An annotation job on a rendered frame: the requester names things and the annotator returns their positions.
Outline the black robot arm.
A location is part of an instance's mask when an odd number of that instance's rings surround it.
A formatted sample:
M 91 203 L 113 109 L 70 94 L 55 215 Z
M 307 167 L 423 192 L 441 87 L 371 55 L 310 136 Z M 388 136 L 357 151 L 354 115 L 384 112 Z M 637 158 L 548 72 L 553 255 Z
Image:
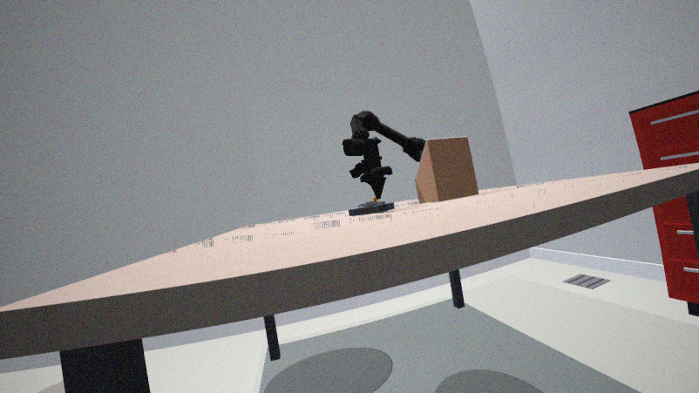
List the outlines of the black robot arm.
M 370 154 L 379 154 L 378 143 L 382 141 L 377 137 L 368 139 L 370 136 L 368 131 L 376 131 L 388 139 L 398 143 L 403 147 L 403 151 L 408 153 L 415 161 L 420 162 L 424 150 L 425 140 L 416 137 L 406 137 L 402 133 L 390 128 L 380 122 L 372 112 L 360 112 L 354 114 L 350 121 L 352 137 L 351 139 L 343 140 L 343 151 L 346 156 L 366 156 Z M 349 172 L 354 178 L 359 177 L 365 172 L 371 171 L 368 160 L 361 160 L 361 163 L 355 165 L 355 168 Z

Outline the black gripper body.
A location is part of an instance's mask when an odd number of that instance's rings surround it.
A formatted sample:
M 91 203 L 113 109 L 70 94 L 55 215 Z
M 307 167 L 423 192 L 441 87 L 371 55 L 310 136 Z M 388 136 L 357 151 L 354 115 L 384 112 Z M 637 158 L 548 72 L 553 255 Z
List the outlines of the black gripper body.
M 368 160 L 370 167 L 371 167 L 371 171 L 365 172 L 360 177 L 361 182 L 365 182 L 365 181 L 373 180 L 373 179 L 384 178 L 384 175 L 386 175 L 386 174 L 388 174 L 388 175 L 393 174 L 391 167 L 381 166 L 382 156 L 380 156 L 379 154 L 370 154 L 370 155 L 364 156 L 363 158 Z

